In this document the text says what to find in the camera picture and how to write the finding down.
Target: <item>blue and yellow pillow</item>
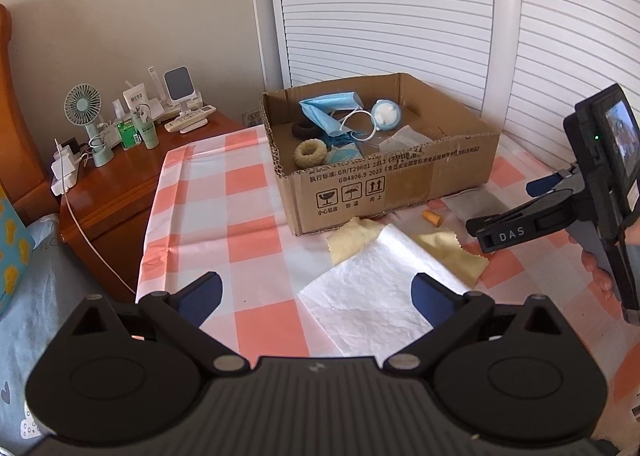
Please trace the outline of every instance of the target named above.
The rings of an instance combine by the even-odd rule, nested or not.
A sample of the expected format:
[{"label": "blue and yellow pillow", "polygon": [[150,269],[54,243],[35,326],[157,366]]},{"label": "blue and yellow pillow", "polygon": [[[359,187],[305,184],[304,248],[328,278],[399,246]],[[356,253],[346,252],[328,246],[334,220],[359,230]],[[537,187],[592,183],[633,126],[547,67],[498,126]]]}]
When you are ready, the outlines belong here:
[{"label": "blue and yellow pillow", "polygon": [[27,269],[34,241],[0,185],[0,315]]}]

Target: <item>display screen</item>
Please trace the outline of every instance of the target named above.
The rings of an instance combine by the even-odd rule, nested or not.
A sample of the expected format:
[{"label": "display screen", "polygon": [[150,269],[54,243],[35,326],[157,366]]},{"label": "display screen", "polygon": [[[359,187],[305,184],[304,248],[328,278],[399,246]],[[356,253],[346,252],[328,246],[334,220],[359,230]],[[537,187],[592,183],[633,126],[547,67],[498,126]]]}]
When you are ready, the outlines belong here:
[{"label": "display screen", "polygon": [[193,95],[193,84],[189,72],[184,66],[165,73],[164,82],[173,100],[181,100]]},{"label": "display screen", "polygon": [[605,116],[616,139],[616,146],[618,146],[620,157],[625,165],[626,175],[631,176],[638,159],[640,159],[640,142],[633,120],[622,100],[607,111]]}]

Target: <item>handheld fan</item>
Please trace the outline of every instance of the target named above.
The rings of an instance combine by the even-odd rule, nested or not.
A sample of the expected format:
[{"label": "handheld fan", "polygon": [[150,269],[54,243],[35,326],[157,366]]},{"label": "handheld fan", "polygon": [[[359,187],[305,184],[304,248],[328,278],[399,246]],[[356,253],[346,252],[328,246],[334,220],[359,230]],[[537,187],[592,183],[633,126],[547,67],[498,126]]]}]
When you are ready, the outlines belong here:
[{"label": "handheld fan", "polygon": [[111,147],[107,146],[94,123],[101,105],[100,93],[90,84],[78,84],[65,99],[65,116],[72,124],[86,129],[96,167],[103,166],[113,158]]}]

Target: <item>human hand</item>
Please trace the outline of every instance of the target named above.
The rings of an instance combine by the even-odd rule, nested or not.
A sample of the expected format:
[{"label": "human hand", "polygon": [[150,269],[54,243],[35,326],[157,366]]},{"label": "human hand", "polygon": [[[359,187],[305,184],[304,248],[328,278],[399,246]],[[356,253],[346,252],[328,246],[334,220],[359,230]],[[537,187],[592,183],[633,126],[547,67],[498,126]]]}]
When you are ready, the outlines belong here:
[{"label": "human hand", "polygon": [[[569,241],[573,244],[578,243],[571,236],[569,236]],[[625,231],[625,243],[627,245],[640,245],[640,220]],[[613,297],[613,279],[607,272],[598,268],[596,256],[583,250],[580,260],[585,270],[593,274],[593,282],[600,288],[604,298],[611,299]]]}]

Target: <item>red and white tablecloth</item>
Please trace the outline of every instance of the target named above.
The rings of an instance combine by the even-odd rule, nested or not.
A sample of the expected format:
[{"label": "red and white tablecloth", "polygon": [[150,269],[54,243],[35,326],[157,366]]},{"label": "red and white tablecloth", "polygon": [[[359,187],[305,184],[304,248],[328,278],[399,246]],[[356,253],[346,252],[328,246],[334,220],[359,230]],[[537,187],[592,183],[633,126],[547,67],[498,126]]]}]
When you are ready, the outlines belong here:
[{"label": "red and white tablecloth", "polygon": [[[549,169],[506,136],[487,188],[508,206],[529,197],[525,184]],[[441,200],[391,213],[382,222],[424,232],[421,211],[443,214],[469,251],[477,242]],[[223,280],[223,299],[202,329],[255,362],[260,355],[335,356],[336,347],[296,294],[332,267],[326,234],[295,237],[287,226],[263,126],[172,150],[164,160],[146,231],[138,295],[175,293],[208,270]],[[531,293],[554,301],[609,381],[596,434],[619,446],[640,442],[640,328],[622,320],[580,263],[580,247],[562,231],[490,256],[478,290],[520,304]]]}]

